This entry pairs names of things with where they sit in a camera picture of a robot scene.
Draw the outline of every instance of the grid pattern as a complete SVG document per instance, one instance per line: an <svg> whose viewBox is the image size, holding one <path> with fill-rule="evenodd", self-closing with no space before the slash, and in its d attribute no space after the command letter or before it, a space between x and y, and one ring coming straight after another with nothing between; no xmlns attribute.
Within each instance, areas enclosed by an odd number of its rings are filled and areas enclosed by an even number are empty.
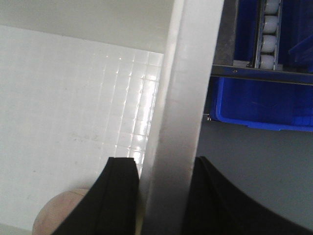
<svg viewBox="0 0 313 235"><path fill-rule="evenodd" d="M87 188L109 156L142 167L162 54L0 26L0 223Z"/></svg>

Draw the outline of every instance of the white roller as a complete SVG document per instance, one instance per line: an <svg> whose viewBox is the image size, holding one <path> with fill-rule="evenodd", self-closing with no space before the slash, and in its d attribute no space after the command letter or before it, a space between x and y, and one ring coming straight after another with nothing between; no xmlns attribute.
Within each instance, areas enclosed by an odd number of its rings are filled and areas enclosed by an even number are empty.
<svg viewBox="0 0 313 235"><path fill-rule="evenodd" d="M261 52L272 53L276 46L276 36L263 35Z"/></svg>
<svg viewBox="0 0 313 235"><path fill-rule="evenodd" d="M274 67L274 56L272 55L261 55L260 69L272 70Z"/></svg>
<svg viewBox="0 0 313 235"><path fill-rule="evenodd" d="M278 26L278 16L265 16L263 33L275 33Z"/></svg>
<svg viewBox="0 0 313 235"><path fill-rule="evenodd" d="M279 0L267 0L265 5L265 14L274 15L276 14L279 7Z"/></svg>

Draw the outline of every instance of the blue plastic bin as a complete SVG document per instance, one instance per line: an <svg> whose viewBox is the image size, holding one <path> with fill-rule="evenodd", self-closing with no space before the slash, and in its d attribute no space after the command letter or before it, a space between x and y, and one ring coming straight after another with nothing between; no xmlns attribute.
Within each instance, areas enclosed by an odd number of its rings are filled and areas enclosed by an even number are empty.
<svg viewBox="0 0 313 235"><path fill-rule="evenodd" d="M313 131L313 87L211 78L211 118L268 130Z"/></svg>
<svg viewBox="0 0 313 235"><path fill-rule="evenodd" d="M305 66L313 71L313 1L298 0L293 6L292 48L289 50L292 66Z"/></svg>

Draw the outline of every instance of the gray floor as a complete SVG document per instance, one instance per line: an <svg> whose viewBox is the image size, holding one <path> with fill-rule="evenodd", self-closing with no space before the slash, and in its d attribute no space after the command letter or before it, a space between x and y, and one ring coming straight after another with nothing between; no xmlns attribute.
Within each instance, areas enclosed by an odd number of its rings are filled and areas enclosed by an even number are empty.
<svg viewBox="0 0 313 235"><path fill-rule="evenodd" d="M313 133L204 120L197 156L262 205L313 230Z"/></svg>

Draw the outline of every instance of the white panel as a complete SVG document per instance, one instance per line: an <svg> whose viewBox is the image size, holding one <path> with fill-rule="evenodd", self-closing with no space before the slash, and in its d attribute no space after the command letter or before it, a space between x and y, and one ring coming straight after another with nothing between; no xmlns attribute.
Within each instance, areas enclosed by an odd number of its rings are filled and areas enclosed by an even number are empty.
<svg viewBox="0 0 313 235"><path fill-rule="evenodd" d="M162 54L0 26L0 223L28 229L109 156L141 170Z"/></svg>
<svg viewBox="0 0 313 235"><path fill-rule="evenodd" d="M175 1L140 181L142 235L181 232L223 3Z"/></svg>
<svg viewBox="0 0 313 235"><path fill-rule="evenodd" d="M173 0L0 0L0 24L164 52Z"/></svg>

